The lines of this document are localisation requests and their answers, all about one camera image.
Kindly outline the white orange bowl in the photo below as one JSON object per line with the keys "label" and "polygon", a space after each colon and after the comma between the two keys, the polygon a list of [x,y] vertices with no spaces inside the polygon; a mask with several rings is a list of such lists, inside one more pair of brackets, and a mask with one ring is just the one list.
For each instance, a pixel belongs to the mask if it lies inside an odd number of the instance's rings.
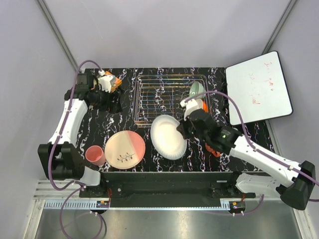
{"label": "white orange bowl", "polygon": [[207,104],[205,103],[204,100],[202,100],[201,102],[202,102],[202,109],[207,113],[208,112]]}

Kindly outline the white scalloped plate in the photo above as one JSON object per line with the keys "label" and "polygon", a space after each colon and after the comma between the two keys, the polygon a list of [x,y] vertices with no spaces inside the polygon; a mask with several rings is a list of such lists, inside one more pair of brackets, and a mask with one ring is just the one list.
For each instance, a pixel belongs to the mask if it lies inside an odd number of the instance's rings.
{"label": "white scalloped plate", "polygon": [[187,141],[177,131],[179,122],[172,116],[160,115],[151,125],[151,141],[157,152],[169,160],[183,157],[187,149]]}

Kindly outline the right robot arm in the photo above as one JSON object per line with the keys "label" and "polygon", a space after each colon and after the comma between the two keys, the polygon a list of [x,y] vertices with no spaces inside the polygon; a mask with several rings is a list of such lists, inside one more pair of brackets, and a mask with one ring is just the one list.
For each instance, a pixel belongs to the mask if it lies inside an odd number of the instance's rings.
{"label": "right robot arm", "polygon": [[237,129],[219,126],[204,110],[195,110],[181,119],[176,129],[184,139],[198,138],[215,152],[242,159],[267,173],[266,177],[251,183],[240,175],[226,185],[229,196],[270,192],[294,209],[306,209],[317,182],[316,168],[311,162],[283,158],[253,143]]}

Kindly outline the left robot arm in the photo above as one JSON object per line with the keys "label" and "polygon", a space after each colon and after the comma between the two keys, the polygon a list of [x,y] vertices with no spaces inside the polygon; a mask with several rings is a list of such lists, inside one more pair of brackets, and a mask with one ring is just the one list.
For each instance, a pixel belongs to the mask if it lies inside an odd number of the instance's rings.
{"label": "left robot arm", "polygon": [[112,114],[121,112],[121,84],[122,80],[108,71],[100,71],[98,77],[85,73],[76,76],[74,86],[64,95],[63,113],[53,136],[37,150],[45,176],[51,183],[69,180],[90,186],[96,197],[107,193],[108,185],[101,181],[101,174],[85,166],[77,151],[77,134],[89,109]]}

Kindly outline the orange book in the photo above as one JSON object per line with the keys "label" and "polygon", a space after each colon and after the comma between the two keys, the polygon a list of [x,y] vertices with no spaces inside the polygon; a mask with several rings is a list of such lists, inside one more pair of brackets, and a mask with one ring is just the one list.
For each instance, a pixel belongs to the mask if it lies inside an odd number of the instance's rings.
{"label": "orange book", "polygon": [[110,73],[109,71],[106,71],[105,75],[111,75],[115,78],[114,80],[112,80],[112,84],[111,84],[112,86],[111,92],[114,92],[122,84],[122,80],[116,77],[115,75],[113,75],[112,73]]}

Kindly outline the orange mug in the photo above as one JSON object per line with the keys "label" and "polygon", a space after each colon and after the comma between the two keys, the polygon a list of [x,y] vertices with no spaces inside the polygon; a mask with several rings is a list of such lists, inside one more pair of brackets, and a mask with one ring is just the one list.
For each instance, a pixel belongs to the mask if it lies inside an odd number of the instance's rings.
{"label": "orange mug", "polygon": [[207,143],[205,143],[205,148],[208,152],[210,152],[212,155],[214,155],[215,157],[220,157],[220,152],[214,150],[212,147],[210,147]]}

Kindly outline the pink beige plate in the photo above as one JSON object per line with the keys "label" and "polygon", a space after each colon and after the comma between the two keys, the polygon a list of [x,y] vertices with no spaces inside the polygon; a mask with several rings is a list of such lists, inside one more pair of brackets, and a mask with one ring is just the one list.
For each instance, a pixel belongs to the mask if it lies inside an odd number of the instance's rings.
{"label": "pink beige plate", "polygon": [[106,142],[104,153],[106,161],[116,169],[130,169],[138,165],[145,154],[144,139],[130,130],[120,131]]}

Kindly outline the pink plastic cup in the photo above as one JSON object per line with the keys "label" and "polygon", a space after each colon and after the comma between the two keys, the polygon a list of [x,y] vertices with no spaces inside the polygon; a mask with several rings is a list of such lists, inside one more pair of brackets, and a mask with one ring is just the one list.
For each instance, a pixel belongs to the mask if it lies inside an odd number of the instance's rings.
{"label": "pink plastic cup", "polygon": [[92,145],[86,150],[85,158],[96,166],[102,166],[106,162],[103,149],[97,145]]}

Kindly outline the white board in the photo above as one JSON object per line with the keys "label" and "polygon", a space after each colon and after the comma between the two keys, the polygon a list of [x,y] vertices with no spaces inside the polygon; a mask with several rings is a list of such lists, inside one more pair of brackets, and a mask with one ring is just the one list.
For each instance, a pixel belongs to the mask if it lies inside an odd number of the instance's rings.
{"label": "white board", "polygon": [[227,94],[243,123],[291,115],[293,105],[277,51],[227,67]]}

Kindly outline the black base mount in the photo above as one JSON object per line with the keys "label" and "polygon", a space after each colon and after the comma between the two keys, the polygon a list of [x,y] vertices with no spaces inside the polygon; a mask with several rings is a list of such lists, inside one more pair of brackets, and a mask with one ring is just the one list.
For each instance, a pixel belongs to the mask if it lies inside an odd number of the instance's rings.
{"label": "black base mount", "polygon": [[98,186],[87,187],[85,199],[110,197],[111,209],[172,210],[227,209],[231,199],[253,199],[235,184],[239,173],[232,172],[108,172]]}

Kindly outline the aluminium rail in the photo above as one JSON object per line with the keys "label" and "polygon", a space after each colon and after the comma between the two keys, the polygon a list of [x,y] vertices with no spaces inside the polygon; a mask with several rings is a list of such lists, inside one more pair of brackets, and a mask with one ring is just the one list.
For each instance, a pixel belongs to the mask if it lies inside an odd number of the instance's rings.
{"label": "aluminium rail", "polygon": [[240,213],[232,203],[268,196],[279,199],[288,188],[273,177],[239,175],[237,180],[135,180],[101,179],[97,185],[59,181],[59,191],[49,181],[39,181],[33,198],[46,200],[51,208],[86,208],[93,210],[206,210]]}

